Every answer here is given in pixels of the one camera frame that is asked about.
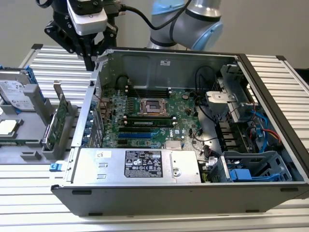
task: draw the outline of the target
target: side panel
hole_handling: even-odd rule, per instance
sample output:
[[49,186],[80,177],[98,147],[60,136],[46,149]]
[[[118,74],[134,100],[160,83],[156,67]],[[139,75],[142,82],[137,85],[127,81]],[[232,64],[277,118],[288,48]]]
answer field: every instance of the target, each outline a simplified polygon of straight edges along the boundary
[[303,143],[298,138],[296,132],[294,131],[289,121],[284,116],[280,107],[275,102],[274,98],[268,91],[267,87],[263,83],[257,71],[250,63],[247,56],[241,54],[239,57],[241,59],[241,63],[243,64],[245,71],[248,74],[248,78],[250,78],[250,81],[253,83],[254,88],[256,88],[257,93],[261,96],[263,103],[266,105],[267,110],[270,113],[268,117],[274,118],[276,124],[278,125],[283,137],[286,139],[292,152],[297,157],[306,175],[309,176],[309,155],[307,149],[304,147]]
[[62,203],[79,216],[101,213],[167,215],[265,212],[307,190],[307,186],[93,189],[52,187],[52,192]]

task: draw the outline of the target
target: cpu socket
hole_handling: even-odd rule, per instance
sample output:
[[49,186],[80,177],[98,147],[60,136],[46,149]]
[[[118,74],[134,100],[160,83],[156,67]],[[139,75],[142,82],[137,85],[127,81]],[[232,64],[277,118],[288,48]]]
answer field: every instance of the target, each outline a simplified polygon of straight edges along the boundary
[[164,99],[141,99],[140,113],[145,116],[168,116]]

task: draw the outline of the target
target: white wall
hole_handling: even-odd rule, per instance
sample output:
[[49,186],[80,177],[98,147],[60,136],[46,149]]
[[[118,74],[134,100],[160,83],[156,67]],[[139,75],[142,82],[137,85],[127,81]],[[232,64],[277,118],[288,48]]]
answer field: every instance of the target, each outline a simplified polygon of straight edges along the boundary
[[[149,18],[153,0],[123,0]],[[294,67],[309,68],[309,0],[222,0],[225,29],[212,51],[256,55],[284,55]],[[55,45],[43,29],[52,9],[34,0],[0,0],[0,63],[15,65],[34,43]],[[149,28],[127,13],[116,20],[118,45],[145,47]]]
[[44,33],[52,13],[35,0],[0,0],[0,64],[19,66],[33,44],[56,44]]

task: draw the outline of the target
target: motherboard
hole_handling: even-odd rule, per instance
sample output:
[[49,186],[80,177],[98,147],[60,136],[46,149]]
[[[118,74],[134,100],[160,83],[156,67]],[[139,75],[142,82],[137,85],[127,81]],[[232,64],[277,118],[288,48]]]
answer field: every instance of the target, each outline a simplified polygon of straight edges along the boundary
[[196,150],[200,129],[194,98],[186,89],[103,91],[103,146]]

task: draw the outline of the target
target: hard drive label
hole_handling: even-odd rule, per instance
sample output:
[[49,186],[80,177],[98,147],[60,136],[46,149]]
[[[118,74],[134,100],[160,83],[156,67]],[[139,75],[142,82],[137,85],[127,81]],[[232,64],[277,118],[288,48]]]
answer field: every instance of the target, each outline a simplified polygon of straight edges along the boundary
[[126,151],[125,176],[163,177],[161,151]]
[[17,81],[0,81],[0,95],[17,109],[33,111],[30,98],[24,95],[24,86]]

